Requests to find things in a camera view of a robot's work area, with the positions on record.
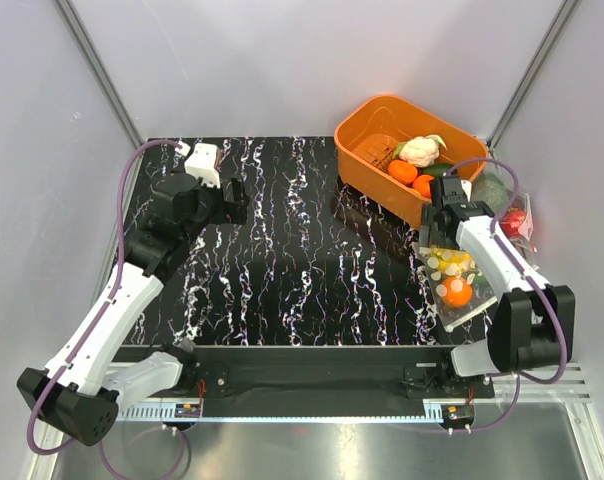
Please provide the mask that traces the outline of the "yellow fake bananas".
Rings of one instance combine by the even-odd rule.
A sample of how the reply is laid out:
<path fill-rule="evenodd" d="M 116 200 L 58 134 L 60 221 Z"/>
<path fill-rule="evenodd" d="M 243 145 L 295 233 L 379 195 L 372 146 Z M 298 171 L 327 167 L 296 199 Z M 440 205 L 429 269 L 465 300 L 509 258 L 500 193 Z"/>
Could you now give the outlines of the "yellow fake bananas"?
<path fill-rule="evenodd" d="M 426 264 L 447 276 L 460 276 L 475 267 L 467 252 L 444 248 L 432 248 L 427 254 Z"/>

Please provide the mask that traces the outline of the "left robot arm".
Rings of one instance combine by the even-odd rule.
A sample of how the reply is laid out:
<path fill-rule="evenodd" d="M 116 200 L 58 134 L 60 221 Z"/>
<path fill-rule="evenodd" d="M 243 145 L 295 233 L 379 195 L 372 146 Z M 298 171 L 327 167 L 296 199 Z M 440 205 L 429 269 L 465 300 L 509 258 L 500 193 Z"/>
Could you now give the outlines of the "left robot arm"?
<path fill-rule="evenodd" d="M 118 373 L 108 368 L 204 228 L 243 225 L 247 208 L 248 195 L 238 178 L 208 186 L 201 178 L 174 172 L 156 183 L 143 220 L 126 237 L 105 290 L 78 330 L 44 368 L 27 368 L 18 378 L 18 391 L 31 410 L 29 421 L 42 421 L 93 446 L 120 412 L 138 402 L 163 390 L 190 394 L 198 367 L 189 347 L 163 346 Z"/>

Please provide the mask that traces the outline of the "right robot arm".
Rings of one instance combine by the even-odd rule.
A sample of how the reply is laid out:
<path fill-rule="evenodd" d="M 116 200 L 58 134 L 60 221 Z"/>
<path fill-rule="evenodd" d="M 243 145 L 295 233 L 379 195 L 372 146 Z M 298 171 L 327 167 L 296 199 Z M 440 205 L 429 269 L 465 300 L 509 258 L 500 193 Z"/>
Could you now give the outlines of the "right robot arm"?
<path fill-rule="evenodd" d="M 469 253 L 498 300 L 486 338 L 453 348 L 449 363 L 436 371 L 439 390 L 458 396 L 480 375 L 519 373 L 540 384 L 558 381 L 572 356 L 573 291 L 552 285 L 529 265 L 488 205 L 469 200 L 459 176 L 432 180 L 430 191 L 420 242 Z"/>

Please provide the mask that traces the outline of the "clear polka dot zip bag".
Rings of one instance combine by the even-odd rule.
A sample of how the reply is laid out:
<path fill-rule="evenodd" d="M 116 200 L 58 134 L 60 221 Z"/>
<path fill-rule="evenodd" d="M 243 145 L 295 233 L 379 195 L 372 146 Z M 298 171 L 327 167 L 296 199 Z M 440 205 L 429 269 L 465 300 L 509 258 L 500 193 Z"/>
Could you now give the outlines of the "clear polka dot zip bag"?
<path fill-rule="evenodd" d="M 418 243 L 412 247 L 425 266 L 435 307 L 447 333 L 497 303 L 483 272 L 468 252 Z"/>

